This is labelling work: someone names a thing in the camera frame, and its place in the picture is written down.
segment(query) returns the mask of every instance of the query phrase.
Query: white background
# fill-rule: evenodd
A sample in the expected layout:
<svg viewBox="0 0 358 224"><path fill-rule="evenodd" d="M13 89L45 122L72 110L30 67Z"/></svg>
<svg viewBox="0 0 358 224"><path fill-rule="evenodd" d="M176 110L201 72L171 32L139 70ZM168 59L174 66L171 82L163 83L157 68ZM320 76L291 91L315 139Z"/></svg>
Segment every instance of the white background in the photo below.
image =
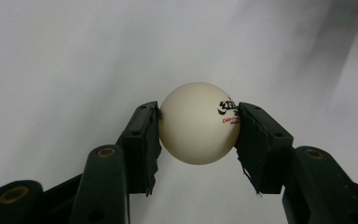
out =
<svg viewBox="0 0 358 224"><path fill-rule="evenodd" d="M115 143L134 109L210 82L330 152L358 183L358 1L0 1L0 187L49 189ZM233 149L192 166L165 150L132 223L286 223Z"/></svg>

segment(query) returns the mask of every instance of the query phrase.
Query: ping pong ball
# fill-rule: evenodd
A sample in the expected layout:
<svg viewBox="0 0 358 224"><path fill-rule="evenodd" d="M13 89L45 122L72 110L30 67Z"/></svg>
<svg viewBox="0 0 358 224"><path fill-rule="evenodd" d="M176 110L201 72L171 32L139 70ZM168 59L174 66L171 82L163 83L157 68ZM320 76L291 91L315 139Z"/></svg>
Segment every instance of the ping pong ball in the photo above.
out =
<svg viewBox="0 0 358 224"><path fill-rule="evenodd" d="M237 107L215 85L196 82L172 91L160 108L158 135L179 161L208 164L234 147L240 133Z"/></svg>

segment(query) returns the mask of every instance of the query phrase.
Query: ball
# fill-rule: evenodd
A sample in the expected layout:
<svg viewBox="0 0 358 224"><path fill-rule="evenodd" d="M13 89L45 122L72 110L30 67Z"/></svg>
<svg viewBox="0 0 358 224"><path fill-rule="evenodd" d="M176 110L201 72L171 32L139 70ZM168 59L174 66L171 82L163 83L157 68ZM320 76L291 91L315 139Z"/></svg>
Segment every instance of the ball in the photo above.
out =
<svg viewBox="0 0 358 224"><path fill-rule="evenodd" d="M208 164L234 147L240 117L228 94L209 83L188 83L172 91L160 107L158 134L179 161Z"/></svg>

